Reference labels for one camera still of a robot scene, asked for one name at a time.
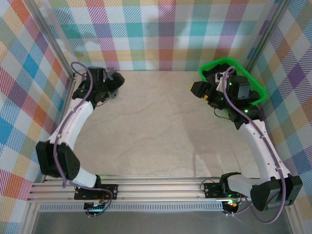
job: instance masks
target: marble floor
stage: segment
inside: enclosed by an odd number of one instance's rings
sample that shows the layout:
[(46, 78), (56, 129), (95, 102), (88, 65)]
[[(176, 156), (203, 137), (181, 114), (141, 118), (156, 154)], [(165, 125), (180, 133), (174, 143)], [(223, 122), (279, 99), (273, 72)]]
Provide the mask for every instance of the marble floor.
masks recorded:
[(244, 136), (190, 92), (198, 72), (121, 73), (118, 96), (95, 109), (77, 138), (83, 168), (99, 175), (259, 175)]

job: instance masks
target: purple cable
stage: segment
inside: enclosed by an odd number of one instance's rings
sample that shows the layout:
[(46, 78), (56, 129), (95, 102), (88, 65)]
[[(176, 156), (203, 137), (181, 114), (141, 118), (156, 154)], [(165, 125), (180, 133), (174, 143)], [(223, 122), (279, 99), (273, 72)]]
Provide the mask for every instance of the purple cable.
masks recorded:
[[(81, 100), (81, 102), (68, 114), (68, 116), (65, 118), (64, 122), (62, 123), (61, 127), (59, 128), (59, 131), (58, 131), (58, 134), (57, 134), (57, 137), (55, 139), (55, 142), (54, 142), (54, 145), (53, 145), (53, 158), (54, 158), (54, 162), (55, 162), (55, 165), (58, 169), (58, 172), (63, 180), (63, 188), (66, 187), (66, 184), (67, 184), (67, 179), (66, 179), (66, 176), (65, 176), (65, 173), (59, 163), (59, 159), (58, 159), (58, 153), (57, 153), (57, 145), (58, 145), (58, 142), (59, 142), (59, 139), (62, 135), (62, 132), (63, 132), (63, 129), (66, 125), (66, 123), (68, 122), (68, 120), (70, 119), (70, 117), (73, 115), (73, 113), (76, 112), (76, 110), (86, 101), (86, 99), (88, 98), (89, 94), (91, 93), (92, 91), (92, 87), (93, 87), (93, 77), (92, 77), (92, 74), (90, 72), (90, 70), (85, 66), (83, 65), (82, 63), (80, 62), (72, 62), (70, 65), (72, 67), (72, 69), (79, 75), (81, 75), (82, 77), (85, 77), (86, 78), (86, 73), (84, 74), (81, 74), (79, 72), (77, 72), (77, 70), (74, 68), (74, 64), (78, 64), (80, 66), (82, 66), (84, 69), (86, 69), (87, 73), (89, 74), (90, 76), (90, 88), (87, 92), (87, 94), (84, 96), (84, 98)], [(77, 186), (77, 187), (80, 187), (82, 189), (87, 189), (87, 190), (96, 190), (96, 191), (105, 191), (105, 192), (108, 192), (108, 194), (110, 195), (110, 199), (109, 199), (109, 202), (107, 203), (107, 205), (105, 206), (105, 208), (100, 212), (98, 213), (97, 215), (93, 215), (94, 217), (96, 216), (99, 216), (100, 214), (102, 214), (108, 207), (109, 205), (111, 204), (112, 202), (112, 198), (113, 198), (113, 194), (111, 191), (109, 191), (108, 189), (101, 189), (101, 188), (88, 188), (88, 187), (85, 187), (85, 186), (80, 186), (78, 184), (75, 184), (73, 182), (69, 182), (69, 184), (73, 185), (73, 186)]]
[(268, 221), (265, 221), (265, 220), (259, 218), (259, 217), (256, 215), (256, 213), (254, 212), (253, 208), (250, 207), (250, 209), (251, 209), (253, 215), (255, 216), (255, 218), (256, 218), (258, 221), (260, 221), (261, 223), (264, 223), (264, 224), (271, 224), (271, 223), (275, 222), (275, 221), (278, 219), (278, 217), (279, 217), (280, 214), (282, 213), (283, 208), (284, 208), (284, 205), (285, 205), (285, 199), (286, 199), (286, 184), (285, 184), (285, 179), (284, 179), (284, 175), (283, 175), (283, 173), (282, 173), (282, 170), (281, 170), (281, 168), (280, 168), (280, 166), (279, 166), (278, 160), (277, 160), (277, 158), (275, 157), (275, 154), (274, 154), (274, 152), (273, 152), (273, 149), (271, 148), (271, 146), (270, 146), (268, 140), (266, 139), (266, 137), (264, 136), (263, 132), (258, 128), (258, 126), (254, 123), (254, 121), (253, 121), (251, 118), (249, 118), (244, 112), (242, 112), (241, 110), (239, 110), (239, 109), (231, 102), (231, 100), (229, 99), (228, 94), (226, 93), (226, 83), (227, 83), (227, 79), (228, 79), (229, 75), (232, 74), (234, 71), (235, 71), (235, 67), (234, 67), (234, 66), (231, 66), (231, 67), (229, 67), (229, 68), (225, 71), (225, 73), (224, 73), (224, 75), (223, 75), (222, 89), (223, 89), (224, 97), (225, 97), (225, 99), (227, 100), (227, 102), (230, 104), (230, 106), (232, 106), (234, 110), (236, 110), (236, 111), (237, 111), (238, 113), (240, 113), (243, 117), (245, 117), (245, 118), (249, 121), (249, 123), (251, 123), (252, 126), (257, 130), (257, 132), (259, 133), (259, 135), (261, 136), (261, 138), (263, 139), (264, 143), (266, 144), (267, 148), (269, 149), (269, 151), (270, 151), (270, 153), (271, 153), (271, 156), (272, 156), (273, 161), (274, 161), (274, 163), (275, 163), (275, 165), (276, 165), (276, 167), (277, 167), (279, 176), (281, 177), (281, 181), (282, 181), (282, 202), (281, 202), (281, 204), (280, 204), (280, 206), (279, 206), (278, 212), (276, 213), (276, 215), (275, 215), (272, 219), (270, 219), (270, 220), (268, 220)]

